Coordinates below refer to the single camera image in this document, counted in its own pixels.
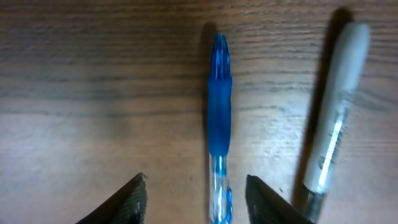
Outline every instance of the wooden surface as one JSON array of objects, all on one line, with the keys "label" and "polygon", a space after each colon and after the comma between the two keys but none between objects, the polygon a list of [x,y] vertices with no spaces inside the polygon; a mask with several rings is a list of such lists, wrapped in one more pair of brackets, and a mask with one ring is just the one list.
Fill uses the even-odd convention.
[{"label": "wooden surface", "polygon": [[397,223],[396,1],[30,2],[0,5],[1,224],[75,223],[138,172],[146,224],[207,223],[215,29],[234,78],[234,223],[249,222],[247,174],[291,201],[342,4],[369,22],[372,45],[320,223]]}]

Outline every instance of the blue pen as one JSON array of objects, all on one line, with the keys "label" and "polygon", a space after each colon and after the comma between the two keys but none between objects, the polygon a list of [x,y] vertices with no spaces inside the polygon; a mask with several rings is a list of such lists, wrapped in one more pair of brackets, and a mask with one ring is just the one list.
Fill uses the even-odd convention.
[{"label": "blue pen", "polygon": [[227,173],[231,139],[231,90],[229,52],[224,35],[215,37],[208,85],[207,135],[210,158],[210,224],[232,221],[232,192]]}]

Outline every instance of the white marker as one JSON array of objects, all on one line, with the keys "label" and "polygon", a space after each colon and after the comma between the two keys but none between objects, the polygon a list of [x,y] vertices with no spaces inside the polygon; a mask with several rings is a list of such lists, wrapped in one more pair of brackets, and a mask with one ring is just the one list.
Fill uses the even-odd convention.
[{"label": "white marker", "polygon": [[301,208],[302,213],[314,223],[328,193],[341,133],[361,78],[369,42],[368,25],[350,22],[338,37],[333,51],[317,131],[303,180],[306,202]]}]

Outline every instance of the wood grain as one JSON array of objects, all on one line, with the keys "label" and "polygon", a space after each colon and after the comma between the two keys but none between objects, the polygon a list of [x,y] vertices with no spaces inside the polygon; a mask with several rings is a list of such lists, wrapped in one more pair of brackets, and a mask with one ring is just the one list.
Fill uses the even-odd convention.
[{"label": "wood grain", "polygon": [[247,174],[290,201],[342,4],[369,22],[372,44],[320,223],[396,223],[398,3],[388,0],[2,1],[0,223],[75,223],[138,172],[149,177],[146,224],[206,223],[214,26],[234,78],[234,222],[249,223]]}]

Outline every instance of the blue grip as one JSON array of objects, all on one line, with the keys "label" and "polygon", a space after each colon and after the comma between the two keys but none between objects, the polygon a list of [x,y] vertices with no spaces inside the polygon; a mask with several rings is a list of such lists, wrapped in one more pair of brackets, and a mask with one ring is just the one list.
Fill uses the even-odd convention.
[{"label": "blue grip", "polygon": [[226,156],[231,140],[231,90],[232,77],[207,79],[207,135],[209,153]]}]

